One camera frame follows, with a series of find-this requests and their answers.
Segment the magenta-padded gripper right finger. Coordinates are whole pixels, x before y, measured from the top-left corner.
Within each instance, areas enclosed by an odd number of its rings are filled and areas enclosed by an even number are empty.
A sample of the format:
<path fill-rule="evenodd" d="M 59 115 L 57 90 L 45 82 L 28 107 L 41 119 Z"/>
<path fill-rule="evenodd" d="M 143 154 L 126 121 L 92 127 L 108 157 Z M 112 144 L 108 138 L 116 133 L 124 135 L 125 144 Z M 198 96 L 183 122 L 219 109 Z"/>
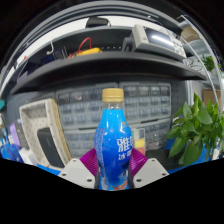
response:
<path fill-rule="evenodd" d="M 137 149 L 133 149 L 128 167 L 128 186 L 130 189 L 144 187 L 169 173 L 156 158 L 148 159 Z"/>

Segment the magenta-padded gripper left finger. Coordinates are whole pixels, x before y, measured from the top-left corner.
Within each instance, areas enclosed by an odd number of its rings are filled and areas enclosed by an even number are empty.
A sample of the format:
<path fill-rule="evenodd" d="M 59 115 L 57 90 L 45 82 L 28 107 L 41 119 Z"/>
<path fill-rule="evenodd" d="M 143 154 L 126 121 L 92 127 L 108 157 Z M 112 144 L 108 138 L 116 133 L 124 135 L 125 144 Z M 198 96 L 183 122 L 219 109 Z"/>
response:
<path fill-rule="evenodd" d="M 98 189 L 99 165 L 96 157 L 96 151 L 91 149 L 80 159 L 71 159 L 60 172 L 59 176 L 78 186 L 89 189 Z"/>

